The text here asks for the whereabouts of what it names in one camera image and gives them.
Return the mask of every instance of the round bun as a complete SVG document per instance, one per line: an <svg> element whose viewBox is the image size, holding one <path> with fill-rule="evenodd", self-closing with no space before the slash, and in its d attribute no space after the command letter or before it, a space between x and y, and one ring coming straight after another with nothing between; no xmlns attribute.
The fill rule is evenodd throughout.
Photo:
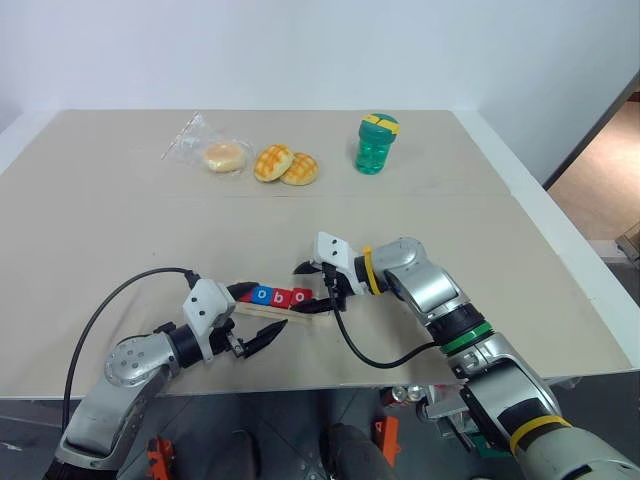
<svg viewBox="0 0 640 480"><path fill-rule="evenodd" d="M286 145L271 145L258 155L253 174L261 182L272 182L293 163L293 152Z"/></svg>
<svg viewBox="0 0 640 480"><path fill-rule="evenodd" d="M246 155L237 143L216 143L204 152L204 161L214 172L224 173L243 168Z"/></svg>
<svg viewBox="0 0 640 480"><path fill-rule="evenodd" d="M296 153L293 163L280 180L288 185L308 185L318 176L318 164L311 155Z"/></svg>

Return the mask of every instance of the green ring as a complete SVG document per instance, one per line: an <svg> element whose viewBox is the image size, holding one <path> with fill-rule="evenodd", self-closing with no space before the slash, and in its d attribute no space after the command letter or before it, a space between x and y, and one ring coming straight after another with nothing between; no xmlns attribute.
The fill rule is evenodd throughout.
<svg viewBox="0 0 640 480"><path fill-rule="evenodd" d="M446 345L441 346L440 351L446 354L454 350L457 350L461 346L465 345L466 343L469 343L471 340L475 338L478 338L480 335L484 335L490 330L491 330L491 325L489 324L489 322L482 322L473 330L470 330L464 335L460 335L459 337L454 338Z"/></svg>

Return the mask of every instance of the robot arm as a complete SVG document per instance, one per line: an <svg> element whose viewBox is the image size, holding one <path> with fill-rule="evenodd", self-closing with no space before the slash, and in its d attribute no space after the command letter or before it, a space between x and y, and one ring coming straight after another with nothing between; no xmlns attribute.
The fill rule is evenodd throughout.
<svg viewBox="0 0 640 480"><path fill-rule="evenodd" d="M231 350L249 357L269 345L286 320L243 342L232 332L234 298L257 284L225 287L198 280L183 304L187 324L167 324L155 333L120 342L108 355L104 375L76 409L46 479L111 479L124 463L149 402L183 368Z"/></svg>
<svg viewBox="0 0 640 480"><path fill-rule="evenodd" d="M640 469L595 435L574 428L558 402L513 346L470 303L420 242L400 238L358 256L347 242L318 234L311 262L297 273L335 267L337 295L394 292L446 355L480 431L509 449L530 479L640 478ZM302 305L301 308L313 307Z"/></svg>

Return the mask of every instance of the person's leg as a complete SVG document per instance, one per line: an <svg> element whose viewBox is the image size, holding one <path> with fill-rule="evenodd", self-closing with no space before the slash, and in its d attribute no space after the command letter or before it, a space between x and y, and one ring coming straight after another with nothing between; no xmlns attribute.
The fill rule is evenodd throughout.
<svg viewBox="0 0 640 480"><path fill-rule="evenodd" d="M333 425L320 437L322 463L337 480L397 480L380 449L351 425Z"/></svg>
<svg viewBox="0 0 640 480"><path fill-rule="evenodd" d="M246 430L236 430L222 447L223 454L216 461L207 478L212 480L255 480L260 470L257 444Z"/></svg>

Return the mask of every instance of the table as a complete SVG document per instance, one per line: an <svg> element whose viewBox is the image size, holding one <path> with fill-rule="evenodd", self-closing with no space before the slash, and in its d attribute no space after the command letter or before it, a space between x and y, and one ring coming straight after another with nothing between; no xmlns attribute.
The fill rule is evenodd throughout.
<svg viewBox="0 0 640 480"><path fill-rule="evenodd" d="M306 187L262 184L250 171L221 179L162 160L192 111L56 115L0 175L0 396L60 397L84 323L130 276L185 266L225 283L286 288L319 230L356 248L418 238L542 376L634 366L619 332L612 330L614 338L597 303L512 195L514 180L505 183L460 115L391 112L400 135L383 172L366 176L352 165L363 114L203 112L211 125L258 149L287 143L312 154L320 174ZM182 323L186 294L182 277L171 274L123 292L85 344L73 394L90 389L118 339ZM257 317L235 318L245 338L265 325ZM344 319L360 349L379 361L429 339L391 295L349 299ZM435 350L393 370L371 368L324 317L290 322L249 360L226 354L191 367L168 393L454 381Z"/></svg>

